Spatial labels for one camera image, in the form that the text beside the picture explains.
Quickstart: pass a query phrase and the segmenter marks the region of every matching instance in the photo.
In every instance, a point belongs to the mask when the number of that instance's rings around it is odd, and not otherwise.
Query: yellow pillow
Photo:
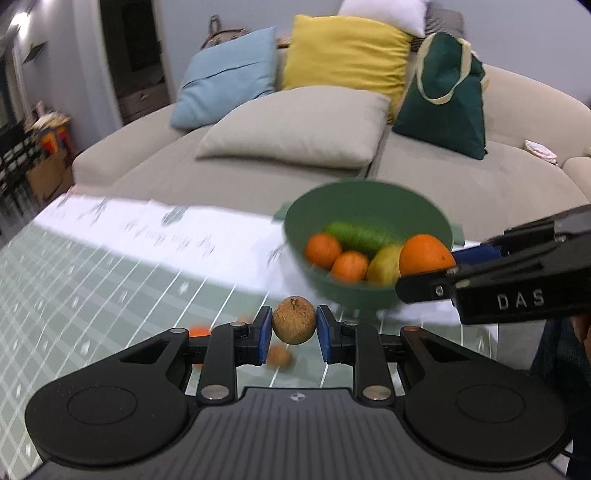
[[[392,100],[392,120],[404,91],[411,39],[367,18],[296,15],[283,88],[336,85],[383,93]]]

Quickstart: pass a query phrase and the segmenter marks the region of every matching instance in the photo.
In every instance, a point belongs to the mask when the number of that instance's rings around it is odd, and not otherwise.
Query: beige couch
[[[411,59],[409,78],[413,68]],[[474,240],[588,203],[591,158],[584,155],[591,146],[589,108],[534,80],[496,67],[486,69],[491,80],[485,93],[488,155],[482,161],[401,137],[390,129],[368,171],[270,160],[197,161],[196,145],[209,127],[186,135],[171,129],[171,105],[78,156],[74,175],[83,192],[264,214],[273,214],[284,202],[318,185],[362,175],[420,192]],[[520,150],[525,140],[553,150],[558,166]],[[501,328],[499,358],[527,368],[539,335],[540,325]]]

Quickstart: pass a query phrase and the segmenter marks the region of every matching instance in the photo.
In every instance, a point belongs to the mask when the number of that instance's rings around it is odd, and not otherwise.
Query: human hand
[[[570,318],[574,335],[585,347],[587,358],[591,362],[591,314],[573,315]]]

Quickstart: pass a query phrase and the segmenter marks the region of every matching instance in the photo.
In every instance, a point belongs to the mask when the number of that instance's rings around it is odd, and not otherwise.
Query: white pillow
[[[339,15],[369,18],[424,37],[428,3],[429,0],[343,0]]]
[[[243,103],[211,127],[197,158],[270,158],[330,168],[361,168],[374,159],[388,119],[381,93],[311,86]]]

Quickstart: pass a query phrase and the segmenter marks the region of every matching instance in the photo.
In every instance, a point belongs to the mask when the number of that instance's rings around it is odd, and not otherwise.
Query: cucumber
[[[389,232],[347,222],[332,222],[324,231],[334,236],[343,250],[363,252],[370,258],[382,248],[400,243],[400,240]]]

